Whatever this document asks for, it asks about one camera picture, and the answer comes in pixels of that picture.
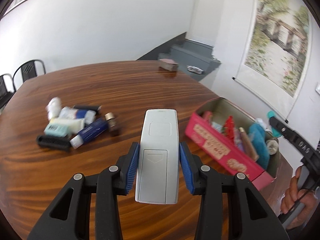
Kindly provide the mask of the person's right hand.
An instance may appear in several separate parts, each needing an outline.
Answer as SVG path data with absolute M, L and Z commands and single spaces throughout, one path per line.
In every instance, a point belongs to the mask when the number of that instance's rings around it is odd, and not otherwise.
M 301 198 L 300 202 L 304 204 L 304 209 L 298 216 L 286 227 L 287 230 L 303 225 L 315 210 L 317 197 L 313 191 L 307 192 L 306 189 L 298 189 L 298 179 L 302 172 L 302 166 L 296 169 L 295 176 L 291 178 L 289 187 L 285 191 L 285 195 L 281 200 L 281 212 L 287 214 L 295 202 Z

